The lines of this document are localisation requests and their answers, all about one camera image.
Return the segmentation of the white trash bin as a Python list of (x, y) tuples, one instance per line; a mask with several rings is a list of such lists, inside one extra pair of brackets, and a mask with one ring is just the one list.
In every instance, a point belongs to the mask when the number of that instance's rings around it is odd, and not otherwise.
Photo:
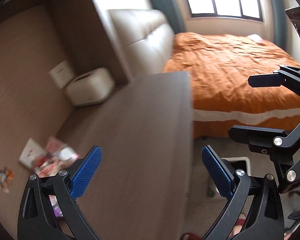
[(210, 175), (215, 183), (218, 193), (224, 198), (231, 198), (237, 189), (239, 180), (236, 178), (236, 171), (249, 172), (250, 163), (246, 157), (219, 158), (213, 161), (213, 169)]

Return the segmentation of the purple foil wrapper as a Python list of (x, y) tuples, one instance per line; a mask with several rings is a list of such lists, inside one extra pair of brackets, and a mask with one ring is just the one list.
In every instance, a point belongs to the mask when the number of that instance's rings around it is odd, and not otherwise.
[(57, 202), (56, 196), (49, 195), (49, 198), (50, 198), (50, 202), (51, 202), (53, 211), (55, 213), (55, 216), (57, 218), (62, 218), (63, 214), (62, 214), (61, 208), (59, 207), (59, 204)]

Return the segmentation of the orange bed blanket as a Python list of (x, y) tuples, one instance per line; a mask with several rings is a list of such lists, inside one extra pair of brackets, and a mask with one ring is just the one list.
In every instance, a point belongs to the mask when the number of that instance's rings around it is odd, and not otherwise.
[(260, 37), (179, 33), (164, 72), (191, 78), (194, 137), (226, 137), (235, 125), (293, 130), (300, 97), (281, 87), (253, 88), (252, 75), (298, 66), (287, 52)]

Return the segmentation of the red white crumpled wrappers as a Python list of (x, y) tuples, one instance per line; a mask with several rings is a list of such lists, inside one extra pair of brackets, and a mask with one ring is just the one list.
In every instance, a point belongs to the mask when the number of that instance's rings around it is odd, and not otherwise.
[(48, 154), (39, 158), (34, 172), (40, 177), (50, 177), (56, 175), (60, 170), (69, 168), (79, 155), (70, 147), (66, 147), (54, 154)]

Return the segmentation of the pink white sachet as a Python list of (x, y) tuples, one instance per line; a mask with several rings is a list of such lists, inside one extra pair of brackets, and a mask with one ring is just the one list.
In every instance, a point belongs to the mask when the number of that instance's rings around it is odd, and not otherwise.
[(64, 142), (60, 141), (54, 136), (50, 136), (47, 140), (47, 144), (45, 146), (45, 150), (47, 153), (51, 155), (59, 155), (61, 150), (64, 148), (67, 148), (67, 144)]

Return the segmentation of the cream padded headboard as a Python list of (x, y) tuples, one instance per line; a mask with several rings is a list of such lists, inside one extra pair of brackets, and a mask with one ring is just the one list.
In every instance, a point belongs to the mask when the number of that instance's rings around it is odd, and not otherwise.
[(109, 14), (133, 76), (163, 72), (174, 40), (174, 31), (163, 12), (113, 9)]

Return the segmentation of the teal curtain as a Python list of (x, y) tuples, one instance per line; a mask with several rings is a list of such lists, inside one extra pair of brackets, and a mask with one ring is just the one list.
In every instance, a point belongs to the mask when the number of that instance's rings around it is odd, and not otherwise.
[(153, 9), (164, 13), (175, 34), (186, 31), (177, 0), (150, 0), (150, 2)]

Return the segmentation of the cream tissue box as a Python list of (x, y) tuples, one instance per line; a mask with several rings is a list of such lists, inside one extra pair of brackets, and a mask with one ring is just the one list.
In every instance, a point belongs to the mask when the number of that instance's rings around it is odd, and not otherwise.
[(71, 81), (65, 93), (73, 106), (85, 106), (103, 102), (110, 96), (114, 87), (115, 81), (109, 70), (97, 68)]

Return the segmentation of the cartoon stickers on wall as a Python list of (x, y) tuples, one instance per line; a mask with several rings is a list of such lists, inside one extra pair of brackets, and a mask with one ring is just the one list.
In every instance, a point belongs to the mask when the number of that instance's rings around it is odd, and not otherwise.
[(15, 178), (15, 173), (12, 170), (6, 167), (0, 169), (0, 188), (3, 192), (5, 193), (10, 192), (10, 186), (14, 178)]

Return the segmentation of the white wall socket centre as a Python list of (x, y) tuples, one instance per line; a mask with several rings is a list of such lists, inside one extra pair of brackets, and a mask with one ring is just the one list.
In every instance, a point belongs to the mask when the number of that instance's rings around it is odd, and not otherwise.
[(46, 150), (42, 148), (34, 139), (30, 138), (20, 157), (19, 162), (29, 169), (36, 166), (36, 161), (46, 155)]

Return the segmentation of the white wall socket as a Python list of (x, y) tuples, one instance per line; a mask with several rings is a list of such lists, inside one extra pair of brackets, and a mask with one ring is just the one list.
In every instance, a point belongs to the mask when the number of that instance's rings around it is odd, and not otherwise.
[(75, 78), (75, 73), (68, 61), (63, 61), (49, 71), (49, 75), (58, 89), (64, 88)]
[(30, 138), (20, 157), (19, 162), (29, 169), (36, 166), (36, 161), (46, 155), (46, 150), (42, 148), (34, 139)]

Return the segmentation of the white wall socket right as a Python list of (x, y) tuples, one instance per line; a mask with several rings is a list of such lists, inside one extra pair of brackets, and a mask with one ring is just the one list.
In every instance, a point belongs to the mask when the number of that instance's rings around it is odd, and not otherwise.
[(58, 89), (64, 88), (75, 78), (75, 73), (68, 61), (63, 61), (49, 71), (49, 75)]

